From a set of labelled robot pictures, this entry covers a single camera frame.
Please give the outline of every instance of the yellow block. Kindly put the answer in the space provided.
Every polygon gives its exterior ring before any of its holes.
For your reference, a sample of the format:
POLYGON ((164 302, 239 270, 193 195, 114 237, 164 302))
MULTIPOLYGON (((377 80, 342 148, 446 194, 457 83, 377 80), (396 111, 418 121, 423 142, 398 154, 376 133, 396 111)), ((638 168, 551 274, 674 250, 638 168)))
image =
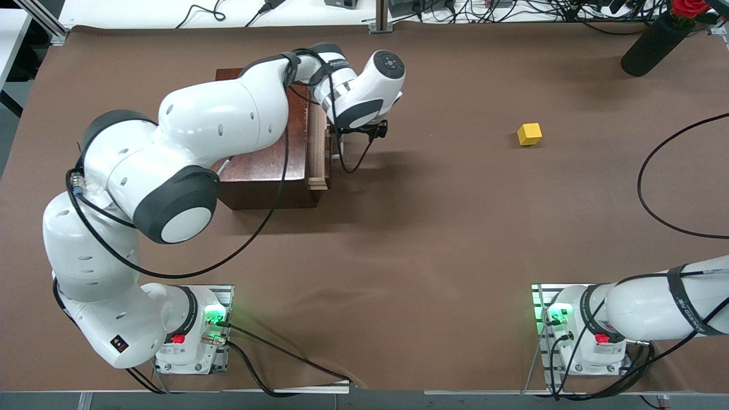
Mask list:
POLYGON ((542 139, 539 123, 524 124, 516 134, 519 136, 520 145, 534 145, 542 139))

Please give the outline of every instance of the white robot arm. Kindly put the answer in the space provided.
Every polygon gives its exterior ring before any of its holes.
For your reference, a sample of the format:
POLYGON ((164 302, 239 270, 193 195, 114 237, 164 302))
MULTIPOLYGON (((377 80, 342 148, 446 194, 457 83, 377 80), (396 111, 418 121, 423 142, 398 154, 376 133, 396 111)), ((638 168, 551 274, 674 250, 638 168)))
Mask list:
POLYGON ((90 225, 121 258, 138 265, 136 230, 158 244, 191 239, 215 211, 219 179, 210 166, 281 137, 286 86, 309 85, 332 123, 352 130, 378 123, 402 95, 404 80, 405 66, 389 51, 374 53, 357 76, 338 46, 320 43, 255 61, 236 80, 170 93, 159 125, 128 110, 100 116, 69 172, 72 196, 55 197, 43 217, 59 305, 115 368, 139 365, 163 349, 167 363, 206 372, 192 365, 205 364, 200 337, 211 318, 225 313, 215 296, 204 287, 138 286, 139 273, 92 236, 74 202, 80 200, 90 225))
POLYGON ((726 310, 706 320, 727 297, 729 255, 616 283, 567 287, 545 311, 544 319, 556 338, 567 336, 559 352, 563 363, 572 357, 570 374, 618 375, 626 339, 657 341, 682 339, 693 332, 698 336, 729 333, 726 310))

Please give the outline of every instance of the red rose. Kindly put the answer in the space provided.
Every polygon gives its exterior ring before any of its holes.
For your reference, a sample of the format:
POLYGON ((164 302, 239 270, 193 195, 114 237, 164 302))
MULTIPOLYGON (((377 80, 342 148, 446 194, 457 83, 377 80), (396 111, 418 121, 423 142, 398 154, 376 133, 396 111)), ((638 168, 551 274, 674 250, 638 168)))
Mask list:
POLYGON ((671 6, 673 14, 686 18, 694 18, 708 9, 709 5, 703 0, 673 0, 671 6))

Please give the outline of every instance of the brown table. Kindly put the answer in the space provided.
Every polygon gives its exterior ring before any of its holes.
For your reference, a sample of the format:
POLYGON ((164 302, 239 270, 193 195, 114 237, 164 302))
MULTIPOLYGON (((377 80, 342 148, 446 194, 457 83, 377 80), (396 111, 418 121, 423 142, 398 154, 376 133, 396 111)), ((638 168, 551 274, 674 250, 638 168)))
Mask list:
MULTIPOLYGON (((0 389, 138 388, 93 352, 50 291, 41 216, 63 190, 87 124, 117 108, 154 117, 165 94, 209 81, 219 67, 320 41, 338 43, 357 70, 379 48, 403 59, 405 95, 387 138, 356 174, 332 170, 337 190, 319 208, 277 212, 242 255, 186 283, 236 284, 237 323, 288 340, 363 388, 522 388, 536 342, 531 283, 608 282, 727 252, 724 242, 664 228, 635 193, 639 166, 658 142, 729 107, 720 90, 726 47, 694 36, 634 79, 618 66, 634 39, 536 23, 412 23, 386 36, 362 27, 76 28, 49 51, 0 183, 0 389), (544 138, 521 148, 515 132, 530 122, 544 138)), ((708 125, 656 157, 645 195, 657 212, 729 232, 725 129, 708 125)), ((220 206, 186 244, 144 241, 143 264, 180 273, 207 266, 264 213, 220 206)), ((726 344, 692 341, 639 387, 729 392, 719 370, 729 364, 726 344)), ((274 386, 332 381, 243 345, 274 386)), ((242 364, 230 362, 227 374, 168 386, 252 387, 242 364)), ((544 386, 537 374, 532 387, 544 386)))

